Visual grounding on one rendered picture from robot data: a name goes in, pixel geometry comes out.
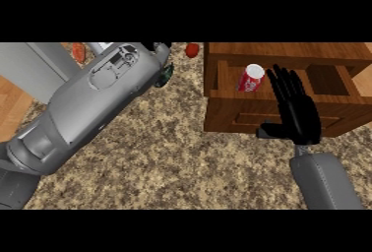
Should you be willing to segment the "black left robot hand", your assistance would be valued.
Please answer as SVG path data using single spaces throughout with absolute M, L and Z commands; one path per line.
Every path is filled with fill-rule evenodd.
M 142 42 L 140 44 L 149 51 L 155 51 L 159 44 L 165 44 L 168 48 L 171 48 L 171 42 Z

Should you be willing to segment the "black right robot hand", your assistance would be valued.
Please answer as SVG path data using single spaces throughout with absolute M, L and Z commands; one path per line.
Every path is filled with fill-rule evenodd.
M 266 70 L 266 74 L 277 99 L 282 123 L 264 122 L 255 130 L 255 137 L 291 140 L 298 146 L 316 145 L 322 140 L 322 122 L 298 74 L 277 64 Z

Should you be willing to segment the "wooden drawer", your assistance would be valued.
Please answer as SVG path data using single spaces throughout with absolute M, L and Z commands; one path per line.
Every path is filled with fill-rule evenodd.
M 205 81 L 218 86 L 210 90 L 204 130 L 252 134 L 270 122 L 269 131 L 282 126 L 325 137 L 337 137 L 372 122 L 372 96 L 363 96 L 347 69 L 334 65 L 311 65 L 292 73 L 301 80 L 297 92 L 283 85 L 280 73 L 269 69 L 254 92 L 241 92 L 236 84 L 245 68 L 221 60 L 217 72 Z

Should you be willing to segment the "red and white can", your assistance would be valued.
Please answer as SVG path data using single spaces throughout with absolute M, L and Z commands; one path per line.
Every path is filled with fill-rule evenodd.
M 264 69 L 257 64 L 248 64 L 241 73 L 236 90 L 239 92 L 255 92 L 264 79 Z

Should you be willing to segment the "red round fruit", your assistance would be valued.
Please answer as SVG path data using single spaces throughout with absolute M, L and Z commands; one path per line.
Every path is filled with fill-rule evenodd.
M 199 53 L 199 45 L 196 43 L 190 42 L 186 45 L 184 53 L 189 58 L 195 58 Z

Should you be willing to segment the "dark green object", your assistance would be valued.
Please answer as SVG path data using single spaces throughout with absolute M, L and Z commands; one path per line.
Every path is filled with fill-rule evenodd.
M 167 82 L 168 82 L 168 80 L 170 80 L 170 78 L 173 76 L 173 70 L 174 70 L 174 65 L 168 64 L 164 67 L 162 72 L 161 72 L 159 77 L 158 77 L 158 80 L 156 80 L 156 82 L 153 84 L 153 86 L 156 88 L 162 88 L 164 85 L 167 84 Z

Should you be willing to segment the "orange oblong vegetable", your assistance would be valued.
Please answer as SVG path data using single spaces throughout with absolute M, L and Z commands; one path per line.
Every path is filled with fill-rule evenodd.
M 86 60 L 86 47 L 81 42 L 72 43 L 72 56 L 77 62 L 83 64 Z

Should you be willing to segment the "wooden cabinet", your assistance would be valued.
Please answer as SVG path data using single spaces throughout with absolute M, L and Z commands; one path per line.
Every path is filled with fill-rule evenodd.
M 233 66 L 277 64 L 288 69 L 339 65 L 354 77 L 372 65 L 372 52 L 363 42 L 205 42 L 204 96 L 217 89 L 220 61 Z

